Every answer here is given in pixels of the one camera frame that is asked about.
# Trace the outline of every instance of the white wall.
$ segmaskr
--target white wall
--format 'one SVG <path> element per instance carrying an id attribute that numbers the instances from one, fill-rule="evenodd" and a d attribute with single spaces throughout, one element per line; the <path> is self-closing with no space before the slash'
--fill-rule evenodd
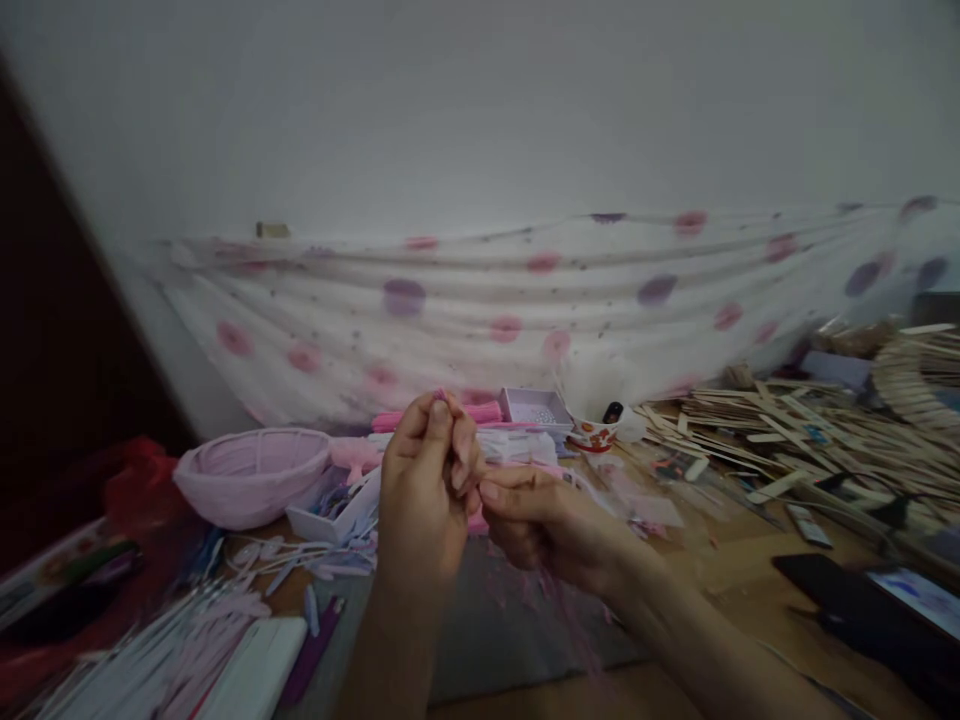
<path id="1" fill-rule="evenodd" d="M 960 196 L 949 0 L 7 0 L 0 47 L 204 436 L 252 423 L 118 251 Z"/>

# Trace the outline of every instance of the dark door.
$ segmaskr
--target dark door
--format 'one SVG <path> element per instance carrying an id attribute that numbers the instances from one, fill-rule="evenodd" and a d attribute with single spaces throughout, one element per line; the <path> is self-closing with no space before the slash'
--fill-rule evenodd
<path id="1" fill-rule="evenodd" d="M 0 574 L 101 514 L 91 456 L 194 442 L 27 117 L 0 80 Z"/>

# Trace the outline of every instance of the forearm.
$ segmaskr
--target forearm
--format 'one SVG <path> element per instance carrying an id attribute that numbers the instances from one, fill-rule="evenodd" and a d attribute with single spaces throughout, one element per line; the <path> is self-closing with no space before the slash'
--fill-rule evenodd
<path id="1" fill-rule="evenodd" d="M 662 558 L 621 552 L 607 604 L 709 718 L 841 718 L 792 669 L 737 630 Z"/>
<path id="2" fill-rule="evenodd" d="M 451 583 L 378 575 L 335 717 L 422 718 L 430 695 L 443 607 Z"/>

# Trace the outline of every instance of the fingernail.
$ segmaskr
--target fingernail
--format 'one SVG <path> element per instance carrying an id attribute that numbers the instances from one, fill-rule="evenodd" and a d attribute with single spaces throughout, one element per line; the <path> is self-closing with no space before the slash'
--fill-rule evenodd
<path id="1" fill-rule="evenodd" d="M 461 487 L 463 487 L 463 481 L 466 479 L 466 468 L 460 463 L 454 463 L 453 474 L 450 477 L 450 484 L 453 485 L 453 489 L 459 490 Z"/>
<path id="2" fill-rule="evenodd" d="M 433 405 L 430 406 L 430 416 L 434 420 L 444 421 L 447 419 L 447 413 L 450 411 L 450 408 L 447 407 L 447 404 L 443 400 L 437 400 Z"/>
<path id="3" fill-rule="evenodd" d="M 457 457 L 460 462 L 466 464 L 470 462 L 471 443 L 469 440 L 461 440 L 457 443 Z"/>
<path id="4" fill-rule="evenodd" d="M 480 483 L 480 494 L 488 500 L 496 500 L 500 495 L 500 488 L 492 482 L 484 480 Z"/>

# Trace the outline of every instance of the hand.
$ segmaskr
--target hand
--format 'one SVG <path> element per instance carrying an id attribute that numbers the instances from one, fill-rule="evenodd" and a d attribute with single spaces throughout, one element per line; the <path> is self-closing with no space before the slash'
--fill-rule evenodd
<path id="1" fill-rule="evenodd" d="M 534 467 L 487 470 L 480 483 L 490 539 L 521 570 L 544 566 L 561 580 L 608 599 L 638 556 L 659 556 L 591 498 Z"/>
<path id="2" fill-rule="evenodd" d="M 378 574 L 404 584 L 456 577 L 467 520 L 480 506 L 471 483 L 482 466 L 476 425 L 449 397 L 445 402 L 426 394 L 414 400 L 383 455 Z M 449 488 L 454 477 L 466 488 L 459 498 Z"/>

